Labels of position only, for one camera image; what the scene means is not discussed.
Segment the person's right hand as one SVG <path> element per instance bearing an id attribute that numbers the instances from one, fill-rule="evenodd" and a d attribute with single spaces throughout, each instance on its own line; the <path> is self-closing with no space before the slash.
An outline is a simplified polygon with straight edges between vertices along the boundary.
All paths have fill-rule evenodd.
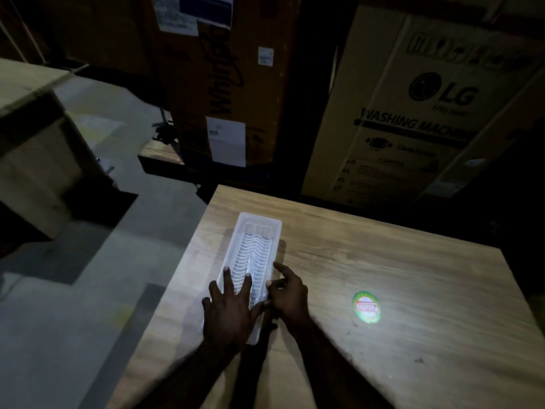
<path id="1" fill-rule="evenodd" d="M 283 276 L 278 280 L 286 280 L 286 284 L 283 289 L 268 291 L 269 299 L 290 334 L 297 339 L 313 325 L 308 307 L 308 288 L 288 266 L 277 261 L 273 266 Z"/>

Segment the person's left hand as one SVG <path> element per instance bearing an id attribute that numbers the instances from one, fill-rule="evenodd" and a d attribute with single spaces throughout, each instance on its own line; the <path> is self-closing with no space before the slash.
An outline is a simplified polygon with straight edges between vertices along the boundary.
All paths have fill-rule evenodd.
<path id="1" fill-rule="evenodd" d="M 213 303 L 212 318 L 204 318 L 203 339 L 215 348 L 230 353 L 238 353 L 249 339 L 256 321 L 251 320 L 250 293 L 252 277 L 246 274 L 242 288 L 234 299 L 226 299 L 217 282 L 209 285 Z"/>

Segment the clear plastic ribbed tray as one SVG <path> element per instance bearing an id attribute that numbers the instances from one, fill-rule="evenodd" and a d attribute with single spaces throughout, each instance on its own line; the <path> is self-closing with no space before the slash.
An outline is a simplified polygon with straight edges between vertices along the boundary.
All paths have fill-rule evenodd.
<path id="1" fill-rule="evenodd" d="M 223 268 L 228 267 L 236 294 L 240 292 L 245 276 L 251 276 L 250 310 L 268 299 L 266 282 L 271 280 L 281 229 L 280 220 L 240 213 L 216 279 L 221 293 Z"/>

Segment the person's right forearm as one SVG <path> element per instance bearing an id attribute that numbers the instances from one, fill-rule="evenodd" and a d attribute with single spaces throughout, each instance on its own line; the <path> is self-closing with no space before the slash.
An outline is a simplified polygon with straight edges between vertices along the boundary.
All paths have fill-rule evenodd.
<path id="1" fill-rule="evenodd" d="M 317 409 L 395 409 L 308 318 L 287 324 L 303 358 Z"/>

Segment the person's left forearm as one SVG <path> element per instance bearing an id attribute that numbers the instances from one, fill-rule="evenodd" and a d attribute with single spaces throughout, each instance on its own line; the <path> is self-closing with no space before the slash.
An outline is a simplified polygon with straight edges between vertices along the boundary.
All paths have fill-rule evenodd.
<path id="1" fill-rule="evenodd" d="M 241 349 L 240 344 L 205 339 L 154 385 L 133 409 L 200 409 L 221 373 Z"/>

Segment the green red oval sticker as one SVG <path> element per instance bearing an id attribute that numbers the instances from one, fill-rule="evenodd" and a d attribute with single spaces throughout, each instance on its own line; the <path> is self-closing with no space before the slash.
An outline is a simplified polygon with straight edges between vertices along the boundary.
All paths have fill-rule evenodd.
<path id="1" fill-rule="evenodd" d="M 353 296 L 353 308 L 356 316 L 364 323 L 378 323 L 382 310 L 378 298 L 368 291 L 359 291 Z"/>

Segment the wooden pallet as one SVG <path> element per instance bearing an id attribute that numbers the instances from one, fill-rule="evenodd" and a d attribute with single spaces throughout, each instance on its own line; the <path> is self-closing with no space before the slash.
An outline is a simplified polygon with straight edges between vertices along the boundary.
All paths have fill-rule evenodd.
<path id="1" fill-rule="evenodd" d="M 187 168 L 172 144 L 150 140 L 137 156 L 143 171 L 152 176 L 201 184 L 199 172 Z"/>

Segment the black metal stand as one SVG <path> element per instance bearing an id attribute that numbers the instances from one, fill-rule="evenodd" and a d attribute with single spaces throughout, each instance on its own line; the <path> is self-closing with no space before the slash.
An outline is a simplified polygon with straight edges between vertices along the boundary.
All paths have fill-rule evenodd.
<path id="1" fill-rule="evenodd" d="M 155 128 L 155 134 L 152 139 L 164 145 L 178 146 L 179 142 L 173 122 L 166 117 L 163 108 L 160 107 L 159 110 L 161 121 L 152 124 L 152 127 Z"/>

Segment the tall orange-brown cardboard box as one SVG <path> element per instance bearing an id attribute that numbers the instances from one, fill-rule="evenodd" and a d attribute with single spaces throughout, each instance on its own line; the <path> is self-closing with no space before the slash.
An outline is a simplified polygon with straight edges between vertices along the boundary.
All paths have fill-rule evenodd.
<path id="1" fill-rule="evenodd" d="M 301 0 L 140 1 L 184 164 L 272 164 Z"/>

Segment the large brown printed cardboard box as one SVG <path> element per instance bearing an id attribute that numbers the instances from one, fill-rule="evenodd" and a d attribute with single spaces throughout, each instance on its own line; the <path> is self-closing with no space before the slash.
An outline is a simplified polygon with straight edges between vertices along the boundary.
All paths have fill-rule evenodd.
<path id="1" fill-rule="evenodd" d="M 544 59 L 545 40 L 358 6 L 301 195 L 410 204 Z"/>

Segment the light wooden cabinet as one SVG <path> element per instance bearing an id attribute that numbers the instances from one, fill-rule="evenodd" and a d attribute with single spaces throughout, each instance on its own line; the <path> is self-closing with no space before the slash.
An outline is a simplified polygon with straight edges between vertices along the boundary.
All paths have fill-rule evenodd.
<path id="1" fill-rule="evenodd" d="M 54 91 L 72 76 L 0 59 L 0 206 L 48 239 L 72 220 L 71 197 L 110 181 Z"/>

